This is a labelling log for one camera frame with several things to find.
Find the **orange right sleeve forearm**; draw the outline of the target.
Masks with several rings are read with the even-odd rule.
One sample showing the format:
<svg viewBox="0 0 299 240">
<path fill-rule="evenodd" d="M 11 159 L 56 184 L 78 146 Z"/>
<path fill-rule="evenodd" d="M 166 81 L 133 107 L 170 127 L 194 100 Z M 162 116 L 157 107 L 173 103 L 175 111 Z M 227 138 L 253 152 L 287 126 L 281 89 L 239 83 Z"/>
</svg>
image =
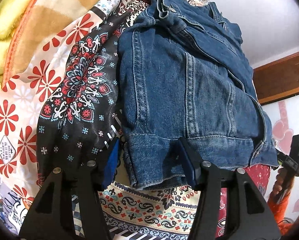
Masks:
<svg viewBox="0 0 299 240">
<path fill-rule="evenodd" d="M 289 197 L 290 194 L 287 194 L 279 204 L 273 200 L 273 197 L 269 197 L 267 202 L 282 235 L 285 235 L 293 225 L 293 223 L 284 222 L 284 215 L 288 206 Z"/>
</svg>

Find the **right hand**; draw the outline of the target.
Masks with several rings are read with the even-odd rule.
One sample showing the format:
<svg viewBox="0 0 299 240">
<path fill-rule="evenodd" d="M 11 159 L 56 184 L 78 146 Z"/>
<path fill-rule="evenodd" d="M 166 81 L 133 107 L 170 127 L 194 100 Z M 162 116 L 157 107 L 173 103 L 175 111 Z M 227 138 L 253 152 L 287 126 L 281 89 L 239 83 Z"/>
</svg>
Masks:
<svg viewBox="0 0 299 240">
<path fill-rule="evenodd" d="M 287 175 L 287 169 L 286 168 L 282 167 L 278 170 L 278 174 L 276 176 L 276 181 L 273 185 L 273 189 L 272 189 L 272 192 L 270 194 L 270 199 L 275 198 L 275 196 L 283 190 L 282 185 L 283 185 L 283 182 L 285 180 L 286 175 Z M 292 187 L 294 185 L 294 180 L 295 180 L 295 177 L 292 177 L 290 179 L 289 185 L 286 189 L 285 197 L 290 195 L 290 192 L 291 192 Z"/>
</svg>

